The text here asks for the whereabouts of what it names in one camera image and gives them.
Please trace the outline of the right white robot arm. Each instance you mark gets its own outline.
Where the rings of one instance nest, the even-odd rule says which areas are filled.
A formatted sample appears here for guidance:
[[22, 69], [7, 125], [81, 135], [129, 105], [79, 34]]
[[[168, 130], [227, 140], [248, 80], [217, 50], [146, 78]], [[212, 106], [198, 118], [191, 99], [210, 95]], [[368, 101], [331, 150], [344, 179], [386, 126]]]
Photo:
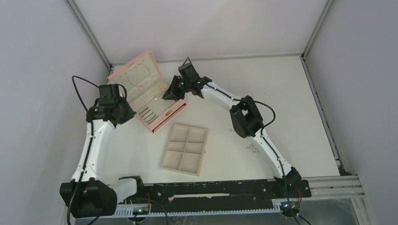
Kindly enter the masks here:
[[269, 105], [249, 95], [239, 97], [226, 91], [210, 78], [199, 76], [192, 63], [184, 63], [178, 70], [180, 74], [173, 77], [162, 99], [177, 101], [184, 99], [186, 93], [191, 93], [226, 109], [236, 134], [248, 139], [269, 161], [274, 180], [279, 183], [279, 193], [287, 198], [292, 197], [298, 191], [302, 177], [276, 148], [265, 130], [267, 125], [257, 106], [268, 108]]

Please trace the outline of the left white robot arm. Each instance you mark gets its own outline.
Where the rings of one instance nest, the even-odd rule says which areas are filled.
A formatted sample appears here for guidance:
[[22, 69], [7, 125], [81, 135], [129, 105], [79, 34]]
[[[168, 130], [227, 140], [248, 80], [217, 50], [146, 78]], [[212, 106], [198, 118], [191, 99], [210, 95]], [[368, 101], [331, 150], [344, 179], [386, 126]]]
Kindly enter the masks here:
[[76, 219], [110, 216], [126, 198], [140, 203], [146, 197], [139, 176], [123, 176], [111, 184], [104, 179], [104, 163], [115, 129], [135, 116], [120, 88], [124, 86], [99, 86], [99, 97], [86, 112], [87, 132], [78, 166], [71, 181], [60, 185], [60, 196]]

